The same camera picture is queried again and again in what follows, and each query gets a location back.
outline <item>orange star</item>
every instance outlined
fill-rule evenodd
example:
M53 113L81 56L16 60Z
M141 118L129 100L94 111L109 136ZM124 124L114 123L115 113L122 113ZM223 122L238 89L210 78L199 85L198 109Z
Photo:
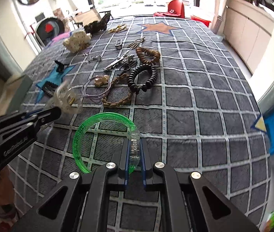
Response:
M150 23L140 24L140 26L144 27L144 29L142 29L140 32L158 32L165 35L172 35L171 34L172 30L181 29L181 28L169 26L163 22L158 22L155 24L150 24Z

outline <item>human hand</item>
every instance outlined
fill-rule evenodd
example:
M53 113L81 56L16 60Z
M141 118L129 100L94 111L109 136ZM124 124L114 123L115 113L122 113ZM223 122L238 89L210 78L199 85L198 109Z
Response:
M14 186L9 179L9 169L0 171L0 206L14 203Z

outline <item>brown beaded bracelet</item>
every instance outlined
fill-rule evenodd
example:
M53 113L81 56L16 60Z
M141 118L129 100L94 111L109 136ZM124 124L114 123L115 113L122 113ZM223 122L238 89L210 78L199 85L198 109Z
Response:
M147 54L148 56L154 56L154 58L152 60L147 60L144 57L143 53ZM144 65L145 64L155 65L155 63L159 63L160 57L161 57L161 54L158 51L151 50L151 49L148 49L145 47L137 47L136 54L137 54L138 58L140 59L140 62Z
M122 79L126 79L128 77L129 77L129 75L127 73L124 73L124 74L121 74L120 76L117 76L114 80L111 81L111 87L113 87L118 81L120 81ZM131 90L129 90L127 96L123 99L120 99L119 102L115 102L115 103L108 102L107 101L107 95L105 95L101 99L101 101L102 101L104 107L117 108L121 105L124 105L124 104L130 102L131 99L132 99L132 96L133 96L133 93L131 92Z

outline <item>light-up bracelet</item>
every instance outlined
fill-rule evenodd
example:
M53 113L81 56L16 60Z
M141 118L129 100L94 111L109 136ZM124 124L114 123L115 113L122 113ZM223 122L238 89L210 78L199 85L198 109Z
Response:
M130 135L130 161L129 161L129 173L133 172L137 167L140 160L140 136L139 130L135 126L135 124L129 120L128 118L120 115L118 113L98 113L87 120L85 120L81 126L79 126L78 130L75 133L74 141L73 141L73 156L75 158L76 164L80 168L80 170L84 173L89 173L90 170L86 167L81 158L80 153L80 144L82 138L86 131L94 124L97 124L101 121L116 121L124 124L128 127L128 134Z

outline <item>gray tablecloth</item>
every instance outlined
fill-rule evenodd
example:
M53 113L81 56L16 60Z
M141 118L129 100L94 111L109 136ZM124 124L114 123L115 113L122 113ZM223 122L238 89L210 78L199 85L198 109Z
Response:
M140 32L140 24L163 22L178 29L168 34ZM21 110L44 106L44 97L35 104L35 84L54 68L54 60L74 68L64 77L81 93L82 84L92 76L104 74L103 68L126 51L133 40L145 37L142 46L161 53L155 86L133 96L130 104L118 109L104 108L83 99L80 114L63 114L52 128L42 132L38 141L14 159L9 167L16 189L16 206L27 212L61 179L80 171L72 155L72 139L78 126L89 116L101 112L120 113L136 124L141 137L156 149L161 161L181 172L199 171L226 195L256 225L259 225L268 199L270 170L267 136L250 126L259 109L252 91L230 53L202 23L172 18L127 18L112 20L109 27L126 23L128 31L92 37L91 46L77 54L64 51L62 42L43 50L25 73L34 82ZM124 49L115 50L122 39ZM82 54L102 55L99 63L85 63ZM114 78L118 70L106 72ZM147 73L137 82L147 80ZM103 89L90 86L88 93ZM118 101L128 92L125 82L116 85L109 96ZM101 123L88 132L82 148L91 170L109 161L121 149L126 128L118 123ZM159 231L161 207L158 193L143 190L141 173L130 175L126 192L110 197L109 231Z

